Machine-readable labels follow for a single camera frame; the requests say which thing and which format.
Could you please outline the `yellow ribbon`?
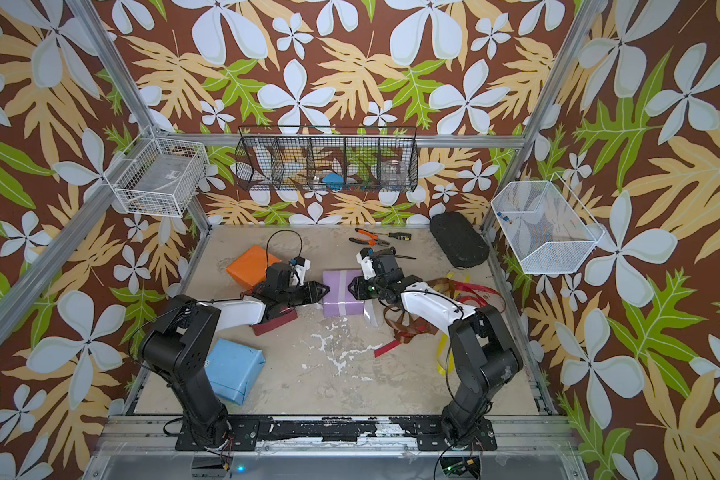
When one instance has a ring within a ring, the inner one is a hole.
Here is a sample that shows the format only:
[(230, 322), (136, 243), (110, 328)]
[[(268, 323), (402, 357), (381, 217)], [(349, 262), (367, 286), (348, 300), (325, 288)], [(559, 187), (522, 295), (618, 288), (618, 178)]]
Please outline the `yellow ribbon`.
[[(453, 300), (459, 300), (463, 294), (456, 286), (456, 283), (469, 283), (472, 275), (465, 268), (457, 268), (449, 271), (444, 278), (438, 279), (433, 289), (438, 293), (444, 293)], [(436, 335), (438, 340), (436, 349), (437, 371), (444, 376), (446, 373), (454, 369), (454, 361), (452, 355), (448, 352), (449, 340), (446, 334), (439, 331)]]

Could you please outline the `blue gift box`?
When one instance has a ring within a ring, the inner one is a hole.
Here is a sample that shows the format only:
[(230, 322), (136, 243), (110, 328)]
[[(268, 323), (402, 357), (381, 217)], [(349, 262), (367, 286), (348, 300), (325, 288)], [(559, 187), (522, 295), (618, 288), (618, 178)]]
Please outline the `blue gift box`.
[(263, 352), (219, 339), (205, 361), (205, 373), (214, 393), (243, 405), (265, 366)]

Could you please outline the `orange gift box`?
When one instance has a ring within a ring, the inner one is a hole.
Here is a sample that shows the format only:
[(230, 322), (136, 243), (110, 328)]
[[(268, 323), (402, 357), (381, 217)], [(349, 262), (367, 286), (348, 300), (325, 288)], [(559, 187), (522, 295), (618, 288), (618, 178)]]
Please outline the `orange gift box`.
[(226, 272), (244, 290), (250, 290), (265, 280), (269, 266), (279, 262), (279, 258), (254, 245), (227, 266)]

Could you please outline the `white ribbon bow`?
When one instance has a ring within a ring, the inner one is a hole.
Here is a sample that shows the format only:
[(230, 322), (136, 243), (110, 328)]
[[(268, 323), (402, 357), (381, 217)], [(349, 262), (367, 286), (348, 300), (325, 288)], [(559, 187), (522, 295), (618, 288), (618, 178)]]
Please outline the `white ribbon bow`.
[(372, 300), (372, 295), (370, 293), (369, 287), (370, 284), (368, 283), (368, 280), (365, 280), (363, 275), (361, 277), (356, 277), (354, 280), (361, 280), (362, 281), (362, 299), (364, 301), (365, 309), (363, 312), (363, 317), (365, 322), (373, 327), (378, 328), (378, 320), (375, 312), (375, 307)]

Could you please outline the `magenta gift box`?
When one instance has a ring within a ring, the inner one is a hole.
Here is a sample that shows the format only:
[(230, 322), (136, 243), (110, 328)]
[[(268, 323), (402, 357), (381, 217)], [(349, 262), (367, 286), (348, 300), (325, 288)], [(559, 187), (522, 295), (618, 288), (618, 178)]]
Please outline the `magenta gift box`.
[(280, 328), (298, 318), (298, 314), (295, 308), (286, 309), (281, 312), (281, 315), (267, 320), (264, 319), (260, 323), (253, 325), (252, 330), (255, 336), (261, 336), (268, 332), (271, 332), (277, 328)]

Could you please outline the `brown ribbon bow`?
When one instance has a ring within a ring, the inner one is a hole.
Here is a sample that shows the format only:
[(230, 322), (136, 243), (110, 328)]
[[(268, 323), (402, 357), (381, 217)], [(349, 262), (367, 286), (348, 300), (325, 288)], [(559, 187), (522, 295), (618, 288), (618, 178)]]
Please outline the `brown ribbon bow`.
[[(438, 293), (455, 298), (454, 281), (448, 278), (430, 280), (427, 284)], [(383, 318), (392, 329), (394, 340), (399, 344), (407, 344), (421, 334), (435, 335), (438, 329), (423, 318), (412, 315), (398, 307), (385, 306)]]

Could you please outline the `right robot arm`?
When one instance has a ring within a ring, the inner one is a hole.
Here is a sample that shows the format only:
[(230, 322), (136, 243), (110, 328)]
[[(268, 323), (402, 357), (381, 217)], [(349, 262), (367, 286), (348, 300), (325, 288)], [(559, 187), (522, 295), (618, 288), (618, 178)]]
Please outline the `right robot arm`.
[(523, 367), (523, 358), (502, 315), (437, 292), (420, 277), (405, 275), (396, 250), (365, 247), (356, 255), (362, 275), (348, 287), (358, 300), (379, 299), (418, 316), (447, 335), (458, 388), (441, 413), (441, 429), (452, 447), (465, 448), (489, 436), (485, 418), (493, 397)]

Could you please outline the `lilac gift box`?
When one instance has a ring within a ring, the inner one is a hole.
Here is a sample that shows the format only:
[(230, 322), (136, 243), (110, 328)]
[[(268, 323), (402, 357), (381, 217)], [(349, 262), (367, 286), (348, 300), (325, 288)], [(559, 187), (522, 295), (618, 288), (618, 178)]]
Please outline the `lilac gift box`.
[(364, 301), (357, 300), (348, 290), (350, 283), (356, 277), (361, 276), (361, 270), (326, 270), (323, 272), (322, 283), (329, 288), (329, 292), (322, 299), (325, 317), (363, 314)]

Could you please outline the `red ribbon bow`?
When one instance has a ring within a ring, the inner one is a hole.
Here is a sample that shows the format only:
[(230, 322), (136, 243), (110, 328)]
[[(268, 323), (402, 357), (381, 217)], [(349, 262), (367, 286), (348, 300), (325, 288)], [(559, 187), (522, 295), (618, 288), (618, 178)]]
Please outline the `red ribbon bow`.
[[(476, 305), (477, 307), (483, 307), (486, 305), (494, 306), (494, 303), (491, 303), (488, 301), (488, 296), (493, 295), (494, 297), (497, 297), (500, 299), (498, 309), (500, 313), (503, 313), (506, 309), (506, 302), (504, 301), (503, 297), (499, 294), (499, 292), (493, 288), (474, 284), (474, 283), (456, 283), (456, 286), (461, 290), (461, 293), (463, 296), (459, 299), (459, 301), (465, 301), (466, 303), (472, 305)], [(399, 344), (397, 341), (393, 340), (375, 350), (374, 354), (376, 357), (379, 357), (381, 355), (386, 354), (387, 352), (393, 350), (397, 346), (400, 346), (403, 344)]]

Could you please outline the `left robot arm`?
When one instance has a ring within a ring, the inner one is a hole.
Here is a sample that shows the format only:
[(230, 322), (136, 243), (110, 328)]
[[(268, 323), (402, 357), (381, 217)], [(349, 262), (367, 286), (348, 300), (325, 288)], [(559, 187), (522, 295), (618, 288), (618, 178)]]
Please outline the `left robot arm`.
[(228, 411), (205, 372), (215, 334), (267, 323), (298, 306), (320, 302), (330, 287), (304, 280), (308, 269), (302, 257), (272, 264), (265, 280), (237, 299), (176, 295), (153, 322), (139, 347), (139, 361), (167, 382), (182, 407), (182, 426), (200, 449), (219, 451), (229, 442)]

